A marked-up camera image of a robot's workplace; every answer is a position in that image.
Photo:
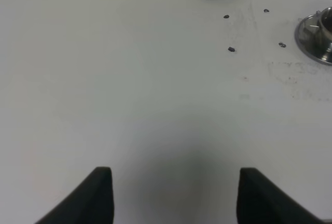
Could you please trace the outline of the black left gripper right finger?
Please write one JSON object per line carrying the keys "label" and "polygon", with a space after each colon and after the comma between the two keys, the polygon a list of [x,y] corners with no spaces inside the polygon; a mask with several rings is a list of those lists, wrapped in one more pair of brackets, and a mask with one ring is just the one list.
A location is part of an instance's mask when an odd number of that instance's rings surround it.
{"label": "black left gripper right finger", "polygon": [[239,224],[323,224],[258,169],[240,169],[236,208]]}

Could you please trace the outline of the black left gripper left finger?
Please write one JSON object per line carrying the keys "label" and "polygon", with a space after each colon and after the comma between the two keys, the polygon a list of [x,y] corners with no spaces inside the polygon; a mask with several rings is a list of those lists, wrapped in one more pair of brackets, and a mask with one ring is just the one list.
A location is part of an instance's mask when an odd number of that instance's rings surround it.
{"label": "black left gripper left finger", "polygon": [[39,224],[113,222],[113,179],[109,167],[96,167],[71,194],[38,221]]}

